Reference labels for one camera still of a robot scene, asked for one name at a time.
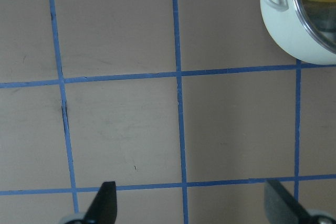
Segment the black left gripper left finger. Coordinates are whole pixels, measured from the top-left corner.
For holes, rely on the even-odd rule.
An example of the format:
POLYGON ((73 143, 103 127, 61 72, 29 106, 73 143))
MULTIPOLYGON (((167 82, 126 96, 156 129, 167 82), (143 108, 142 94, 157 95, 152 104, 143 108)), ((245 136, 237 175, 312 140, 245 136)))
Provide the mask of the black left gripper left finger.
POLYGON ((114 224, 117 219, 117 188, 115 182, 104 182, 86 212, 68 215, 59 223, 114 224))

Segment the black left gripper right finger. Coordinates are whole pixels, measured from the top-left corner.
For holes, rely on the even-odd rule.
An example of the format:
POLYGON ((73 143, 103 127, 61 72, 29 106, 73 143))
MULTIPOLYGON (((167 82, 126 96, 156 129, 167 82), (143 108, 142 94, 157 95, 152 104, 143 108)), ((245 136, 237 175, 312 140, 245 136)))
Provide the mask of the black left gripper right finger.
POLYGON ((321 210, 307 210, 275 179, 265 181, 264 210, 269 223, 335 223, 335 218, 321 210))

